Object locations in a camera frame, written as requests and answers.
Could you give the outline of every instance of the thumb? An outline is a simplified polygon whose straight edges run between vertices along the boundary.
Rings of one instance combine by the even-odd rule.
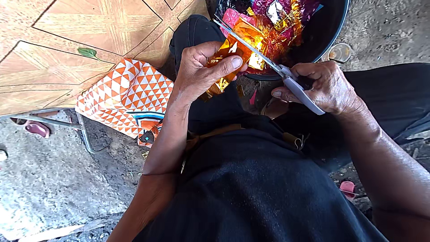
[[[232,73],[242,66],[242,58],[240,56],[229,56],[221,60],[218,64],[212,67],[212,75],[214,78],[219,79]]]
[[[282,99],[287,102],[298,102],[301,103],[299,99],[288,89],[287,87],[278,87],[272,90],[272,96]]]

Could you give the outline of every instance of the concrete floor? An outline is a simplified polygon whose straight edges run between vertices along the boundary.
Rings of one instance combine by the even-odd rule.
[[[351,0],[337,43],[352,46],[353,55],[342,69],[365,70],[405,62],[430,62],[430,3],[428,0]],[[279,83],[240,78],[244,108],[258,113]],[[258,89],[256,105],[249,98]],[[76,121],[73,112],[59,118]],[[0,121],[0,149],[9,159],[0,162],[0,234],[9,240],[44,230],[104,219],[99,227],[51,241],[105,241],[134,194],[147,148],[102,124],[87,120],[91,142],[101,154],[90,155],[78,132],[52,127],[49,139],[30,135],[9,120]],[[429,168],[430,145],[420,141],[405,149]],[[353,166],[332,175],[337,183],[352,180],[370,207]],[[7,241],[0,236],[0,242]]]

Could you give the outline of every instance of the triangle pattern fabric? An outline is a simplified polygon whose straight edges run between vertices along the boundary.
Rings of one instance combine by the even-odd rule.
[[[123,59],[77,98],[75,110],[132,138],[147,131],[158,134],[160,121],[151,117],[164,117],[172,89],[173,82],[150,64]]]

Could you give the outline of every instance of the person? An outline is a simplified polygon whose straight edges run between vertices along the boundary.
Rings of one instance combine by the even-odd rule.
[[[198,99],[242,65],[231,56],[204,67],[223,40],[196,15],[174,33],[177,78],[163,128],[108,242],[430,238],[430,174],[397,144],[429,128],[429,64],[345,73],[334,62],[296,64],[295,74],[315,80],[306,93],[327,113],[313,115],[279,87],[272,95],[292,102],[272,120],[243,111],[235,81]],[[303,148],[286,132],[308,136]],[[351,160],[374,224],[328,177]]]

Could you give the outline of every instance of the green leaf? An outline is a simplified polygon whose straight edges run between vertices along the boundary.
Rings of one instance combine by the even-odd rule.
[[[88,58],[96,58],[97,60],[101,61],[99,58],[96,57],[97,51],[89,48],[78,48],[79,54],[88,57]]]

